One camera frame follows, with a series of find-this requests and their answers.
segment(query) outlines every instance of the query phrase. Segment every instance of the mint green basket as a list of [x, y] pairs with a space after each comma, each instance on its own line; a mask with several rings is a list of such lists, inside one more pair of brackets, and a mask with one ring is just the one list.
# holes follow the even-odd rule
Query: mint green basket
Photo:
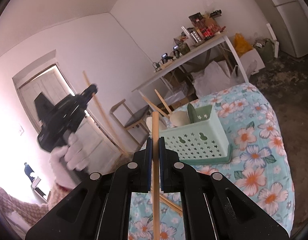
[[181, 162], [191, 165], [228, 163], [232, 147], [214, 107], [195, 110], [197, 122], [160, 131], [166, 148], [176, 151]]

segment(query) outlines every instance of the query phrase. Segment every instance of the floral tablecloth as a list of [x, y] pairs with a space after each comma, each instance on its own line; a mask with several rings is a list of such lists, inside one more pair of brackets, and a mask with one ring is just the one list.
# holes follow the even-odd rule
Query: floral tablecloth
[[[294, 219], [294, 186], [276, 115], [259, 90], [244, 83], [192, 102], [213, 104], [234, 150], [230, 163], [195, 165], [197, 171], [220, 172], [281, 224], [290, 234]], [[186, 111], [182, 106], [175, 111]], [[181, 205], [179, 193], [165, 194]], [[185, 239], [182, 218], [160, 203], [160, 239]], [[133, 193], [129, 240], [153, 238], [150, 193]]]

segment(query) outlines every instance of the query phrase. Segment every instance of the silver screw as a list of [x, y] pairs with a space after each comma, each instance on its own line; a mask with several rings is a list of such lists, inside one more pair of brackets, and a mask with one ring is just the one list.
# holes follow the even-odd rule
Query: silver screw
[[213, 179], [215, 179], [215, 180], [221, 180], [221, 179], [223, 179], [223, 175], [220, 174], [219, 172], [213, 173], [212, 177], [213, 177]]
[[174, 163], [174, 167], [177, 168], [177, 169], [182, 169], [184, 167], [184, 164], [183, 163]]
[[127, 166], [128, 166], [128, 168], [130, 168], [130, 169], [136, 169], [136, 168], [137, 168], [137, 163], [131, 162], [131, 163], [129, 163]]
[[91, 175], [90, 175], [90, 179], [91, 180], [98, 180], [100, 178], [100, 174], [98, 172], [93, 172]]

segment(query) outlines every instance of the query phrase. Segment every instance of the hand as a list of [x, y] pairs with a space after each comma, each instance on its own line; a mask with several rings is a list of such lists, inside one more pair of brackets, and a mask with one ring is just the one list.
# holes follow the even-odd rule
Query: hand
[[51, 152], [49, 162], [53, 169], [56, 183], [62, 187], [74, 189], [77, 185], [60, 163], [60, 158], [64, 157], [67, 163], [67, 169], [70, 171], [73, 169], [77, 171], [83, 170], [88, 165], [89, 159], [83, 150], [82, 142], [78, 140], [78, 137], [74, 133], [71, 133], [69, 136], [68, 144], [63, 147], [55, 147]]

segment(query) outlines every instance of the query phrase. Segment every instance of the door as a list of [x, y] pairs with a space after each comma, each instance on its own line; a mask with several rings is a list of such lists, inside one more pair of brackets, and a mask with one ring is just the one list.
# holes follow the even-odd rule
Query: door
[[[56, 105], [69, 93], [74, 94], [65, 83], [56, 65], [30, 82], [26, 82], [19, 89], [23, 99], [24, 108], [35, 129], [40, 131], [39, 119], [34, 104], [35, 98], [43, 92], [44, 95]], [[82, 141], [84, 150], [90, 158], [89, 172], [106, 174], [110, 171], [120, 153], [113, 143], [97, 127], [94, 120], [87, 115], [76, 132]]]

